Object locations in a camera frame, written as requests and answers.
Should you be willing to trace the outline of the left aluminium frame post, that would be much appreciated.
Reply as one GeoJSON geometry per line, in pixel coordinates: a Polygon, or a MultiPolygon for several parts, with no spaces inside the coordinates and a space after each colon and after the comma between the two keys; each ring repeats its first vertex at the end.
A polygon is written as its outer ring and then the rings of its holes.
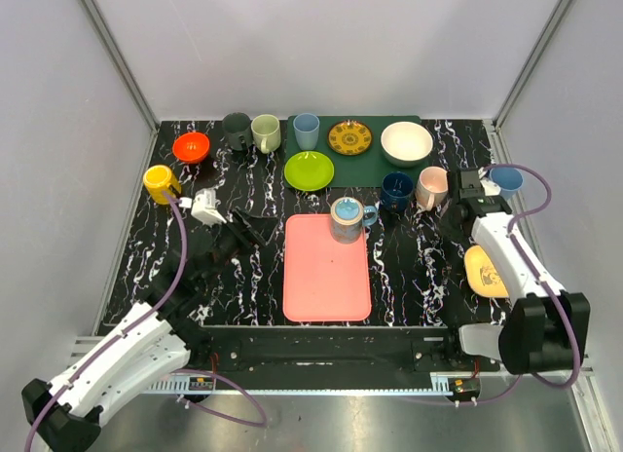
{"type": "Polygon", "coordinates": [[[146,96],[143,91],[141,91],[134,75],[132,74],[128,62],[122,54],[121,49],[96,0],[78,1],[143,121],[149,127],[151,132],[156,131],[160,125],[160,122],[158,121],[158,118],[150,107],[146,96]]]}

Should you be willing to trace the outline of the yellow patterned plate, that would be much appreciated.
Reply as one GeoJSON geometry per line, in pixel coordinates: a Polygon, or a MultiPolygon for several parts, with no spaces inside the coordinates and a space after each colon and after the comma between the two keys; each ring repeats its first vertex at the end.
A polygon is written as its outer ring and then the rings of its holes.
{"type": "Polygon", "coordinates": [[[372,146],[373,138],[370,128],[354,120],[337,123],[327,135],[329,147],[345,156],[357,156],[366,152],[372,146]]]}

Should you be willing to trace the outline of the blue cup at right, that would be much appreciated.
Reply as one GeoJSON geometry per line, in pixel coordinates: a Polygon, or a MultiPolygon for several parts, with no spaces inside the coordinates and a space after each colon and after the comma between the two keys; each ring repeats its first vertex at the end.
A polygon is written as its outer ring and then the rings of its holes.
{"type": "Polygon", "coordinates": [[[500,188],[499,195],[509,201],[523,186],[524,177],[515,168],[497,167],[489,172],[490,180],[500,188]]]}

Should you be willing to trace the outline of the light blue mug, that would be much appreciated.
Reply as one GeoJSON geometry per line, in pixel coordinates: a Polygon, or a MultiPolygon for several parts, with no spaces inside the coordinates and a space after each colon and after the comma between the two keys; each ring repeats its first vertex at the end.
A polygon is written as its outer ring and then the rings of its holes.
{"type": "Polygon", "coordinates": [[[365,227],[377,222],[379,209],[364,206],[352,197],[342,197],[332,204],[330,216],[332,237],[340,244],[349,245],[359,239],[365,227]]]}

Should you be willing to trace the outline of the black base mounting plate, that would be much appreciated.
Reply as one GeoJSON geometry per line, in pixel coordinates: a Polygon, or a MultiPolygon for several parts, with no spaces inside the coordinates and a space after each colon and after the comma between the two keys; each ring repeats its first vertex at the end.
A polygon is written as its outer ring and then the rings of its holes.
{"type": "Polygon", "coordinates": [[[210,326],[189,365],[220,372],[244,364],[406,368],[416,371],[496,371],[498,364],[459,350],[446,327],[210,326]]]}

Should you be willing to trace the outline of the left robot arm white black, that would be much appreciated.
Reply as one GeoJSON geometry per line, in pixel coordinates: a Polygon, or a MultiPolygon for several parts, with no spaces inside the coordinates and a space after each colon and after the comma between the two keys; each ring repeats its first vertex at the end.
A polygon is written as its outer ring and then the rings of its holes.
{"type": "Polygon", "coordinates": [[[278,220],[234,208],[215,234],[190,239],[179,208],[171,210],[180,247],[169,252],[122,321],[53,380],[33,379],[22,389],[30,426],[26,450],[40,437],[53,451],[86,451],[150,385],[179,370],[211,365],[213,338],[189,317],[200,304],[200,290],[215,284],[233,258],[267,245],[278,220]]]}

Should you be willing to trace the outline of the light green mug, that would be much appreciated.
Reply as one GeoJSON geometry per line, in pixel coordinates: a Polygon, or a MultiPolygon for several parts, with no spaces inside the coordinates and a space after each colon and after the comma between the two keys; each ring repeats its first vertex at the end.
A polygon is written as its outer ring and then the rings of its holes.
{"type": "Polygon", "coordinates": [[[257,148],[264,154],[274,152],[281,144],[279,119],[271,114],[255,117],[251,123],[251,131],[257,148]]]}

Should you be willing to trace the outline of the navy blue mug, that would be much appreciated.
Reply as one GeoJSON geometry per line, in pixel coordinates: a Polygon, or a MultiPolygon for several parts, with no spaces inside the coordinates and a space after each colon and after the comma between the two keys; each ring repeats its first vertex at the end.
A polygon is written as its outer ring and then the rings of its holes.
{"type": "Polygon", "coordinates": [[[412,201],[414,187],[413,179],[404,172],[387,174],[381,185],[381,206],[391,212],[405,211],[412,201]]]}

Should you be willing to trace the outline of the blue cup on mat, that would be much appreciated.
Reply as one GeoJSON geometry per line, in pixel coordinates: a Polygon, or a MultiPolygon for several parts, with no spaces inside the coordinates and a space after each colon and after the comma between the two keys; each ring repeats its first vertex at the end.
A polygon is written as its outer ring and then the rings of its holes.
{"type": "Polygon", "coordinates": [[[302,113],[294,118],[293,128],[299,148],[303,151],[314,150],[318,142],[320,121],[311,113],[302,113]]]}

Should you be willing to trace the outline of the yellow mug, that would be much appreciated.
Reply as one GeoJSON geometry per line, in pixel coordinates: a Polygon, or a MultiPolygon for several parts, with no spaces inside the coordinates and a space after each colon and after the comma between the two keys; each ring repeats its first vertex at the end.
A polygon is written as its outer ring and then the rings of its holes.
{"type": "Polygon", "coordinates": [[[181,185],[172,169],[165,165],[154,165],[148,168],[142,182],[151,199],[158,205],[166,206],[167,198],[178,199],[182,195],[181,185]]]}

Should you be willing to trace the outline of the pink tray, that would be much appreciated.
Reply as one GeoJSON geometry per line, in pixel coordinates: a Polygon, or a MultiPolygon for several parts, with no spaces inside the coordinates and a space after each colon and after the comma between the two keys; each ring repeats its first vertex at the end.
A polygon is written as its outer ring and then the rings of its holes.
{"type": "Polygon", "coordinates": [[[285,225],[283,313],[294,322],[363,321],[372,310],[365,236],[341,244],[328,214],[295,214],[285,225]]]}

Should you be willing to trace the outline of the front aluminium rail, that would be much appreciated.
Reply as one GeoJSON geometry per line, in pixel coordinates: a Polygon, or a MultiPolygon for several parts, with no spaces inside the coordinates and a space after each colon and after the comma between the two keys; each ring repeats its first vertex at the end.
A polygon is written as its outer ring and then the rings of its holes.
{"type": "Polygon", "coordinates": [[[230,381],[207,375],[170,374],[144,390],[147,395],[234,395],[238,384],[258,396],[452,396],[480,389],[480,380],[453,373],[400,371],[335,371],[327,367],[292,370],[244,371],[225,375],[230,381]]]}

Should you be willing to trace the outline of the pink mug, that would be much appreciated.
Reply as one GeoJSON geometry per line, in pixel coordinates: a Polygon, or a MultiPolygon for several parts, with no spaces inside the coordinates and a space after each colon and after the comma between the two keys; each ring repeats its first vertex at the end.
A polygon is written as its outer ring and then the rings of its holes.
{"type": "Polygon", "coordinates": [[[420,173],[416,186],[416,201],[420,208],[431,211],[441,205],[448,193],[447,171],[427,167],[420,173]]]}

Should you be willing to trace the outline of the right aluminium frame post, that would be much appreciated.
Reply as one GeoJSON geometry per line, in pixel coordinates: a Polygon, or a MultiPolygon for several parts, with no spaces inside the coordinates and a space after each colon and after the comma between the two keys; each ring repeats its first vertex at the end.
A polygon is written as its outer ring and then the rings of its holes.
{"type": "Polygon", "coordinates": [[[502,128],[504,122],[510,115],[574,2],[575,0],[558,0],[556,2],[550,16],[536,38],[536,41],[533,44],[531,51],[518,76],[516,77],[508,95],[502,102],[497,114],[492,119],[493,126],[497,131],[502,128]]]}

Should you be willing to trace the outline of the dark green mat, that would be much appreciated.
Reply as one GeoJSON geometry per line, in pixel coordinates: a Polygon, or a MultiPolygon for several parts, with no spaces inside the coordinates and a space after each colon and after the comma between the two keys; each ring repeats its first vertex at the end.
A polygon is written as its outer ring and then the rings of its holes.
{"type": "Polygon", "coordinates": [[[383,153],[381,145],[382,131],[395,122],[413,122],[423,125],[419,116],[350,116],[352,120],[361,122],[372,132],[370,148],[356,156],[346,156],[333,151],[328,143],[329,131],[332,127],[348,119],[346,115],[320,116],[319,138],[316,151],[327,156],[334,166],[334,175],[329,187],[380,187],[383,178],[393,172],[402,171],[416,180],[421,171],[431,166],[431,157],[427,156],[420,163],[400,168],[391,164],[383,153]]]}

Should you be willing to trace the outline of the yellow orange bowl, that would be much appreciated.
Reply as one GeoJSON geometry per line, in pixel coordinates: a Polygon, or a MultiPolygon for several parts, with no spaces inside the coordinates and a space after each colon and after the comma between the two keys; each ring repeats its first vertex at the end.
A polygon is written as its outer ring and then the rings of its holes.
{"type": "Polygon", "coordinates": [[[479,245],[473,245],[465,252],[463,263],[467,282],[476,295],[490,299],[508,297],[493,262],[479,245]]]}

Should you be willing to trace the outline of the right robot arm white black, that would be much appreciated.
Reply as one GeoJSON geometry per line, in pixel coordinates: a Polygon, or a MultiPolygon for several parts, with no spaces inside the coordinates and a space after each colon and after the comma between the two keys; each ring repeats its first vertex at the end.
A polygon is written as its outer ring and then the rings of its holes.
{"type": "Polygon", "coordinates": [[[532,251],[518,228],[519,216],[501,196],[489,196],[476,168],[447,174],[448,196],[440,229],[454,242],[471,239],[491,259],[512,310],[501,325],[464,324],[442,346],[442,359],[463,370],[477,356],[501,362],[514,375],[535,377],[582,366],[590,303],[581,292],[569,292],[532,251]]]}

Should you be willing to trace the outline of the red bowl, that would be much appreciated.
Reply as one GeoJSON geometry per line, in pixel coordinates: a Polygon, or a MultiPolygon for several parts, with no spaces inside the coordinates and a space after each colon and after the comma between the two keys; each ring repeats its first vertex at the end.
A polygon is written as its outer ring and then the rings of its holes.
{"type": "Polygon", "coordinates": [[[175,158],[185,164],[199,164],[209,154],[210,140],[201,132],[187,132],[180,135],[172,145],[175,158]]]}

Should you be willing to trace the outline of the lime green plate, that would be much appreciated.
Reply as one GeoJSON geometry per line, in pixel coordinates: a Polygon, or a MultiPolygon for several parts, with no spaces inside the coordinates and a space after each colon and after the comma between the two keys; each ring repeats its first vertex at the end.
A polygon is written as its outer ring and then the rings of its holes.
{"type": "Polygon", "coordinates": [[[328,186],[335,173],[333,162],[324,154],[304,151],[293,155],[285,164],[288,184],[303,192],[314,192],[328,186]]]}

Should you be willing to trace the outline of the aluminium frame post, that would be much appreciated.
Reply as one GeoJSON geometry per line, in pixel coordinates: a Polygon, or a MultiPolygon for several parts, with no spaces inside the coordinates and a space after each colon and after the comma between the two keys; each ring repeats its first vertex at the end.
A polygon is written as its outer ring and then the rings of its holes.
{"type": "Polygon", "coordinates": [[[493,126],[497,131],[502,128],[504,122],[510,115],[574,2],[575,0],[558,0],[556,2],[550,16],[536,38],[536,41],[533,44],[531,51],[518,76],[516,77],[508,95],[502,102],[497,114],[492,119],[493,126]]]}
{"type": "Polygon", "coordinates": [[[132,74],[128,62],[122,54],[121,49],[96,0],[78,1],[143,121],[149,127],[151,132],[156,131],[160,125],[160,122],[158,121],[158,118],[150,107],[146,96],[143,91],[141,91],[134,75],[132,74]]]}

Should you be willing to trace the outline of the white bowl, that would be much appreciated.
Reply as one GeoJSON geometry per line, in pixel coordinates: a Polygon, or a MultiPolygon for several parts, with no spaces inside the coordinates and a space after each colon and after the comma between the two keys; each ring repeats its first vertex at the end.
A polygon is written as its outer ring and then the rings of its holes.
{"type": "Polygon", "coordinates": [[[385,158],[399,168],[421,164],[433,148],[432,135],[423,126],[413,122],[396,122],[381,134],[385,158]]]}

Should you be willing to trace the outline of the grey mug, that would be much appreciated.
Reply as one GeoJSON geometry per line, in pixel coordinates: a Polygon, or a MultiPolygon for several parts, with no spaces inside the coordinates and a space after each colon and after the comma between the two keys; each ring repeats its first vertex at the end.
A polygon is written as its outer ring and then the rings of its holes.
{"type": "Polygon", "coordinates": [[[235,151],[246,151],[253,143],[251,119],[241,112],[228,114],[222,121],[223,133],[229,146],[235,151]]]}

